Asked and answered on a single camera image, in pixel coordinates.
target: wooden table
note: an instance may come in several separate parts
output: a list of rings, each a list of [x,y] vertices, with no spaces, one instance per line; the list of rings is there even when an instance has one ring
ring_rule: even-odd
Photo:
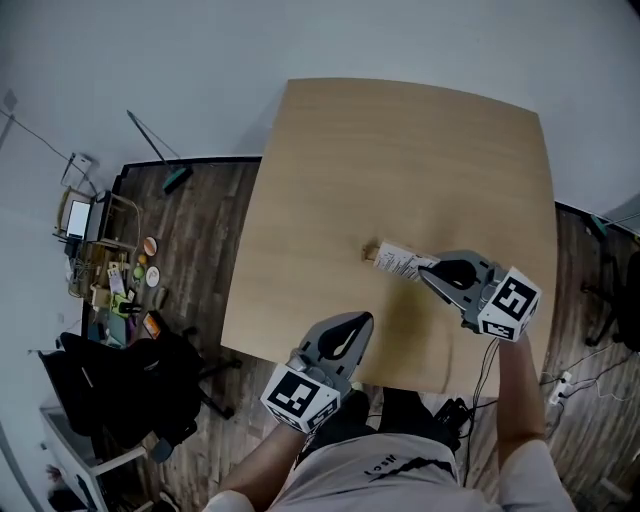
[[[325,317],[368,310],[354,378],[471,394],[490,338],[425,285],[361,262],[389,239],[423,253],[472,249],[543,290],[529,335],[538,372],[556,283],[551,176],[538,116],[450,89],[292,80],[247,214],[222,344],[285,362]],[[495,396],[497,364],[484,388]]]

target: white wall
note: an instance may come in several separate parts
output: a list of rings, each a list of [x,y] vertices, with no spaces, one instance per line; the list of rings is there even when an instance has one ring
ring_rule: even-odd
[[[261,153],[288,78],[441,85],[540,114],[556,199],[606,213],[640,191],[640,21],[625,0],[4,0],[0,99],[63,152],[155,159],[133,110],[182,156]],[[14,127],[0,151],[0,419],[42,483],[27,346],[79,315],[49,236],[64,162]]]

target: power strip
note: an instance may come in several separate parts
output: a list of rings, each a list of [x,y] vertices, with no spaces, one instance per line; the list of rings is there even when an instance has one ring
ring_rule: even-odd
[[[556,382],[556,386],[553,388],[553,392],[549,396],[548,402],[551,405],[557,405],[560,401],[560,394],[564,393],[565,390],[571,385],[569,382],[571,381],[571,374],[569,372],[564,372],[562,377],[558,382]]]

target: wooden floor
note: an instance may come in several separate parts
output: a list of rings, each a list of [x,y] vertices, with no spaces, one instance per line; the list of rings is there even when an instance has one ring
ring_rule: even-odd
[[[134,200],[143,210],[142,236],[157,238],[160,249],[154,263],[160,268],[164,286],[170,290],[163,316],[174,329],[190,325],[200,333],[194,344],[203,357],[215,363],[228,357],[220,347],[220,334],[227,294],[233,272],[238,241],[258,163],[199,164],[194,176],[166,198],[161,184],[166,171],[161,167],[138,167],[123,180],[121,195]],[[582,294],[580,285],[600,284],[610,288],[610,269],[601,270],[601,247],[585,232],[573,213],[558,210],[558,280],[556,311],[549,353],[541,381],[558,376],[572,363],[595,352],[584,339],[594,334],[608,312],[606,305]],[[133,236],[135,228],[126,228]],[[610,231],[609,251],[617,256],[621,268],[638,246],[621,233]],[[611,338],[600,347],[607,347]],[[574,378],[586,379],[629,355],[620,345],[585,360],[572,369]],[[259,403],[259,396],[273,365],[243,354],[241,370],[231,370],[203,389],[223,396],[237,413],[229,421],[203,407],[198,432],[187,439],[162,465],[147,461],[138,470],[150,496],[165,489],[180,503],[183,511],[201,510],[216,492],[218,482],[254,449],[275,426],[275,421]],[[579,510],[602,510],[613,497],[599,484],[607,478],[622,488],[640,474],[632,464],[640,450],[640,357],[632,358],[603,375],[602,395],[596,387],[577,393],[566,401],[561,417],[558,407],[547,408],[550,435],[548,443],[560,477]],[[549,393],[553,385],[543,386]],[[367,389],[372,398],[372,414],[379,412],[379,389]],[[424,403],[436,412],[447,399],[444,395],[424,394]],[[470,397],[464,397],[470,403]],[[478,410],[472,437],[469,486],[485,492],[489,499],[497,493],[495,406]],[[375,425],[379,418],[370,418]],[[145,441],[150,447],[153,439]],[[456,456],[464,471],[466,440]],[[608,512],[616,510],[607,508]]]

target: black and white marker cube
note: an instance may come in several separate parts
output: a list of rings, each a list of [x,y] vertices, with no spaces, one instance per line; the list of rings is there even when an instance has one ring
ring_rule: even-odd
[[[340,392],[278,364],[260,401],[278,420],[311,432],[340,407]]]
[[[511,268],[478,314],[480,332],[517,341],[540,304],[542,292],[515,268]]]

